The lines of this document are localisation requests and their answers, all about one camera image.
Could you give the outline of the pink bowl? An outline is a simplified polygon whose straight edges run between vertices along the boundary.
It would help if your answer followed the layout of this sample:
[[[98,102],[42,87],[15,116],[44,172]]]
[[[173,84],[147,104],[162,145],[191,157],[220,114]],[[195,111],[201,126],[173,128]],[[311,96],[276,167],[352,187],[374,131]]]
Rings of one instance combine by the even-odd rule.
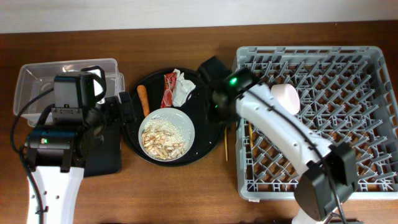
[[[300,98],[291,84],[273,85],[271,93],[274,98],[292,115],[300,111]]]

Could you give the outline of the wooden chopstick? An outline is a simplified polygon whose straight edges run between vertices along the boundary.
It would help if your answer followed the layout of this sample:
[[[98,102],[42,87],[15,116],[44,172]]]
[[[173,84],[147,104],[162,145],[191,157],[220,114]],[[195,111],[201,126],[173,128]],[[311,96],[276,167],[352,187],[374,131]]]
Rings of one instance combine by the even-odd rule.
[[[248,128],[249,128],[249,145],[250,148],[253,149],[254,144],[253,144],[253,136],[252,136],[252,124],[248,122]]]

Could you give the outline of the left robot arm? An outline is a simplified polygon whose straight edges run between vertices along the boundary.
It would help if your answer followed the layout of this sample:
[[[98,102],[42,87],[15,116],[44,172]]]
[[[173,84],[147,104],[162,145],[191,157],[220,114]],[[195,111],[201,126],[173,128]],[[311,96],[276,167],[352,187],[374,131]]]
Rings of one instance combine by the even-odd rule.
[[[106,96],[106,75],[99,66],[60,73],[53,87],[35,96],[17,114],[53,94],[25,142],[11,147],[29,183],[28,223],[73,223],[75,203],[85,177],[121,170],[121,129],[134,121],[128,92]]]

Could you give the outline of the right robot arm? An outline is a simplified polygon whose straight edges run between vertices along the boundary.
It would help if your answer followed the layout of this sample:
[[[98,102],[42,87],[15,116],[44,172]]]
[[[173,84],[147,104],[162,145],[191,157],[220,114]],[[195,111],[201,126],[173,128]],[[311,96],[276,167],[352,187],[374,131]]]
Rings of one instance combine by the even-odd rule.
[[[290,114],[270,88],[247,67],[235,72],[214,56],[198,72],[206,85],[210,122],[228,124],[244,118],[257,127],[298,173],[294,197],[300,210],[292,223],[327,223],[358,189],[356,154],[347,143],[333,144]]]

